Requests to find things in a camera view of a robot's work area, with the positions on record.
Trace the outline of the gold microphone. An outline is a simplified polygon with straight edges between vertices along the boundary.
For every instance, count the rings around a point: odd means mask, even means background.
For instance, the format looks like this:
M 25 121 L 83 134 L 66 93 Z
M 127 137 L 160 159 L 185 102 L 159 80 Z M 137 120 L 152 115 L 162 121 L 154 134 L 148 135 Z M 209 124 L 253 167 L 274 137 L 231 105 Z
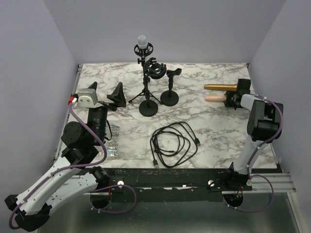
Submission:
M 235 91 L 237 84 L 205 84 L 204 89 L 206 90 L 222 90 L 222 91 Z

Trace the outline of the pink microphone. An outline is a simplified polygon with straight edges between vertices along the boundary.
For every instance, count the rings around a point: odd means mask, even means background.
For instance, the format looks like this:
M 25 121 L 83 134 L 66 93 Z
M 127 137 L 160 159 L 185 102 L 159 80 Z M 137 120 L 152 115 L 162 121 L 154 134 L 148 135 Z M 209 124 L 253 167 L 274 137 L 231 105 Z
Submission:
M 209 102 L 224 102 L 226 101 L 226 96 L 225 95 L 208 95 L 205 96 L 205 101 L 209 101 Z

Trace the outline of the black round-base shockmount stand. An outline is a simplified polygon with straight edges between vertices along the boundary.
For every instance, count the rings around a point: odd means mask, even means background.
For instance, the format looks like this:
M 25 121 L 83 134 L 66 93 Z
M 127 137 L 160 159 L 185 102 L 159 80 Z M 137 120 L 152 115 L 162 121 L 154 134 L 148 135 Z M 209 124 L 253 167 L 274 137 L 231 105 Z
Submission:
M 163 63 L 158 63 L 155 57 L 147 60 L 143 65 L 143 84 L 144 84 L 144 96 L 145 100 L 139 105 L 139 112 L 144 117 L 152 117 L 158 112 L 158 104 L 150 100 L 150 97 L 155 98 L 160 104 L 156 97 L 154 97 L 149 90 L 148 83 L 150 79 L 161 79 L 167 72 L 166 65 Z

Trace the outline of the black round-base clip stand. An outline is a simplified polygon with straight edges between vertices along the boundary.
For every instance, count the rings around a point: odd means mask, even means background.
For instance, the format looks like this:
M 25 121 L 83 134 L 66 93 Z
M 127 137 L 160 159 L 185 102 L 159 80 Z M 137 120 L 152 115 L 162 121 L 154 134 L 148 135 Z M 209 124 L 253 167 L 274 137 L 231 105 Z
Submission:
M 182 72 L 181 68 L 177 68 L 176 70 L 167 70 L 166 74 L 169 78 L 168 90 L 164 91 L 160 96 L 160 101 L 165 106 L 175 106 L 179 102 L 178 94 L 173 91 L 173 78 L 175 76 L 179 76 Z

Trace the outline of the black tripod shockmount stand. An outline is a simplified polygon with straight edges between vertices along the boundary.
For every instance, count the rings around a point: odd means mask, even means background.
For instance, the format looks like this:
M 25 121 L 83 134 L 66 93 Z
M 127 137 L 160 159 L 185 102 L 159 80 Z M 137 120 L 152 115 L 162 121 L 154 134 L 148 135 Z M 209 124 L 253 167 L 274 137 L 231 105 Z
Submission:
M 138 45 L 136 44 L 134 46 L 134 53 L 139 57 L 138 58 L 138 64 L 141 64 L 143 68 L 143 85 L 144 88 L 143 90 L 136 95 L 134 98 L 128 101 L 128 103 L 132 103 L 133 100 L 135 100 L 137 97 L 144 96 L 146 100 L 149 100 L 150 97 L 154 98 L 156 101 L 159 102 L 160 105 L 162 105 L 162 102 L 156 98 L 152 93 L 150 93 L 148 89 L 148 83 L 150 82 L 150 77 L 146 73 L 146 69 L 144 68 L 145 62 L 146 62 L 146 57 L 150 56 L 153 52 L 154 48 L 151 43 L 148 42 L 148 47 L 146 49 L 140 49 Z

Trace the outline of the white grey microphone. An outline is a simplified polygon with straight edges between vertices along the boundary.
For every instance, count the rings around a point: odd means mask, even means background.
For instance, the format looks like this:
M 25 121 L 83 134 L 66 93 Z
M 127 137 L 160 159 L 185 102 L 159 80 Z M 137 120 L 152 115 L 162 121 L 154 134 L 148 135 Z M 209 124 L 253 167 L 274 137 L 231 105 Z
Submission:
M 140 35 L 138 37 L 137 45 L 140 49 L 146 49 L 148 47 L 148 40 L 147 37 L 144 35 Z

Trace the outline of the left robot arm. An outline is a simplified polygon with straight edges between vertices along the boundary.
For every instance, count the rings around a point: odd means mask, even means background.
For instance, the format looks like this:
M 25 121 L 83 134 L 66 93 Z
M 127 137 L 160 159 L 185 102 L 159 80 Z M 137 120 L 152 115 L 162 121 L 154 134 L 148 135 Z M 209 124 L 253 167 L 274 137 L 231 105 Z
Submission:
M 11 216 L 9 227 L 32 232 L 43 226 L 52 213 L 76 196 L 96 190 L 104 191 L 109 185 L 107 173 L 94 162 L 98 155 L 97 147 L 103 149 L 107 158 L 104 141 L 108 111 L 126 107 L 123 84 L 118 83 L 111 101 L 98 101 L 97 82 L 88 88 L 72 94 L 68 105 L 76 119 L 69 122 L 61 136 L 65 149 L 52 167 L 31 187 L 18 195 L 9 195 L 5 203 Z

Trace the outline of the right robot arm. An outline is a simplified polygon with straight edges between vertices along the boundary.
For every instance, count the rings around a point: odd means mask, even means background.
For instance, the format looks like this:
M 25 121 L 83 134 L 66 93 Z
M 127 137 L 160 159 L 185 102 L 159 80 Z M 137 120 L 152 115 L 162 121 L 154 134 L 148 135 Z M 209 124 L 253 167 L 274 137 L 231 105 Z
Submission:
M 248 138 L 238 158 L 230 165 L 229 174 L 224 177 L 224 186 L 235 190 L 250 179 L 251 170 L 261 151 L 282 132 L 282 103 L 250 93 L 251 80 L 238 79 L 235 90 L 226 91 L 226 107 L 244 108 L 250 111 L 246 131 Z

